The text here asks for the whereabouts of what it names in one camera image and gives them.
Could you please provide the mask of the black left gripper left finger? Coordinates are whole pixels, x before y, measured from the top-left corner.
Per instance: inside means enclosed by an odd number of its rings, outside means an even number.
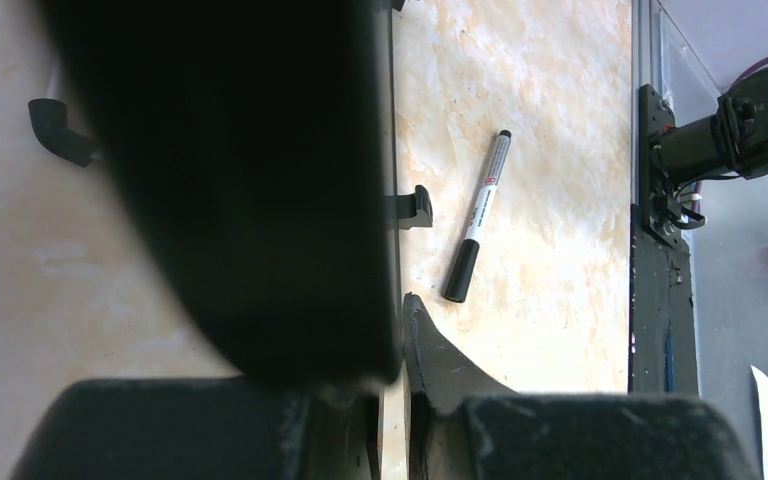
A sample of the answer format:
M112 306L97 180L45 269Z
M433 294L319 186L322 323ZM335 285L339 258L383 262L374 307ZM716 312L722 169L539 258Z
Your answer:
M229 378L65 389L16 479L377 479L402 363L392 1L40 1L102 164Z

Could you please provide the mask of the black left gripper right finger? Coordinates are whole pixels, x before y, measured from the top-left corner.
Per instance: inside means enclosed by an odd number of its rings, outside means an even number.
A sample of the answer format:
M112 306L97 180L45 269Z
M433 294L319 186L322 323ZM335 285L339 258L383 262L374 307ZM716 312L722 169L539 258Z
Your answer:
M525 395L403 300L412 479L754 479L727 419L696 398Z

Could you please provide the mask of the black cap marker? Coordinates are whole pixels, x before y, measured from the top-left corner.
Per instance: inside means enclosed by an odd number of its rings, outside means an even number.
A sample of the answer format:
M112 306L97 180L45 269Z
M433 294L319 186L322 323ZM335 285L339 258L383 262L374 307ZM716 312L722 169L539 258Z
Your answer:
M511 140L512 133L509 130L500 130L494 140L488 167L484 178L480 182L480 188L471 209L466 230L450 270L448 282L443 290L442 296L448 301L463 303L468 295L480 250L481 237L489 220L490 210L506 163Z

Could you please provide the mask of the white whiteboard black frame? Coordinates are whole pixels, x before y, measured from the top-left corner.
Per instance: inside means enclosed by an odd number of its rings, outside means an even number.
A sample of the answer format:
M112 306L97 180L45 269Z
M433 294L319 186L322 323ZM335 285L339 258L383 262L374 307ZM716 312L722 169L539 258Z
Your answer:
M68 84L182 300L400 281L399 1L40 1Z

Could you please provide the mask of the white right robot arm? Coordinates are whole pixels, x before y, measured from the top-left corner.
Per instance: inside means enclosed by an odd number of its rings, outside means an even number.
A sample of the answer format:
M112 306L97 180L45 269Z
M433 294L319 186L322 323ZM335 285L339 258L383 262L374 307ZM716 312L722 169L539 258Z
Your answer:
M675 188L730 172L747 180L767 175L768 67L736 81L714 114L660 127L646 141L650 164Z

